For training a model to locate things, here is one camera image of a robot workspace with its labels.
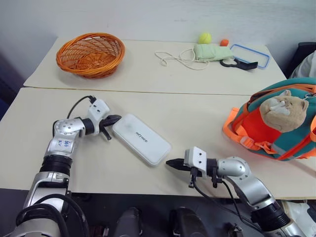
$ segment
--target table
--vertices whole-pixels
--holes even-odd
[[[117,71],[104,79],[84,79],[59,69],[56,52],[69,39],[58,38],[35,72],[24,85],[42,88],[91,89],[107,91],[232,94],[252,95],[278,81],[286,79],[273,57],[266,69],[244,71],[225,68],[219,62],[210,62],[202,71],[169,61],[168,67],[160,64],[155,51],[178,55],[193,43],[124,40],[126,54]],[[269,54],[263,45],[249,45]]]
[[[252,172],[276,198],[316,198],[316,159],[281,162],[263,158],[235,144],[222,133],[230,109],[247,101],[242,95],[188,95],[22,88],[0,122],[0,188],[28,190],[40,169],[51,139],[52,123],[64,119],[85,95],[103,99],[113,114],[133,113],[172,145],[165,159],[182,158],[198,146],[209,158],[244,158]],[[87,113],[80,103],[73,116]],[[190,175],[161,163],[145,165],[116,138],[87,136],[79,143],[71,169],[70,190],[82,193],[198,196],[188,188]],[[222,185],[198,185],[211,196],[228,197]]]

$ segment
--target white wall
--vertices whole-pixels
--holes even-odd
[[[266,44],[284,67],[316,40],[315,0],[0,0],[0,54],[26,79],[57,36],[107,32],[126,40]]]

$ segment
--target floor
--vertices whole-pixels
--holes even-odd
[[[21,210],[26,195],[27,191],[24,190],[0,189],[0,237],[14,229],[15,217]],[[113,234],[120,215],[135,206],[142,210],[143,237],[168,237],[169,212],[184,206],[195,211],[201,218],[209,237],[227,237],[229,223],[237,223],[243,229],[244,237],[262,237],[260,233],[241,223],[236,216],[219,209],[202,197],[78,193],[73,193],[72,197],[83,209],[89,225],[108,226],[109,236]],[[230,200],[218,201],[230,209],[234,208]],[[243,215],[247,216],[244,206],[241,203],[238,206]],[[70,213],[67,225],[71,236],[81,236],[74,213]]]

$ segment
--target orange backpack strap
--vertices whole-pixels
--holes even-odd
[[[316,142],[316,116],[313,118],[311,123],[311,140]]]
[[[246,130],[240,125],[236,132],[233,132],[230,128],[230,124],[234,121],[235,117],[238,114],[239,109],[233,108],[231,113],[229,114],[226,122],[223,126],[223,132],[233,141],[241,144],[242,146],[246,147],[250,150],[258,151],[260,149],[264,149],[268,154],[277,154],[271,148],[271,144],[269,142],[255,142],[252,138],[248,137]]]

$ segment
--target white string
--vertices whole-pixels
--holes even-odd
[[[184,59],[184,58],[182,58],[182,54],[184,54],[184,53],[187,52],[187,51],[192,51],[192,53],[193,53],[193,58],[191,58],[191,59]],[[158,55],[159,53],[164,53],[164,54],[167,54],[168,56],[162,58],[162,57],[160,57],[160,56]],[[190,69],[192,69],[192,70],[204,70],[204,69],[208,66],[208,64],[209,64],[209,61],[206,61],[206,60],[205,60],[205,61],[196,60],[196,59],[195,59],[195,58],[196,58],[196,54],[195,54],[195,52],[194,52],[194,50],[193,50],[192,48],[186,49],[186,50],[182,51],[182,52],[179,54],[178,57],[177,57],[177,56],[174,56],[174,55],[172,55],[172,54],[170,54],[170,53],[168,53],[168,52],[165,52],[165,51],[156,51],[156,52],[155,52],[155,56],[160,59],[160,63],[161,63],[163,66],[165,66],[165,67],[168,66],[168,62],[167,62],[168,59],[175,59],[175,60],[177,60],[179,63],[183,64],[184,66],[186,66],[187,68],[190,68]],[[205,65],[205,67],[203,67],[203,68],[193,68],[193,67],[191,67],[191,66],[189,65],[189,64],[191,64],[191,63],[205,63],[206,65]]]

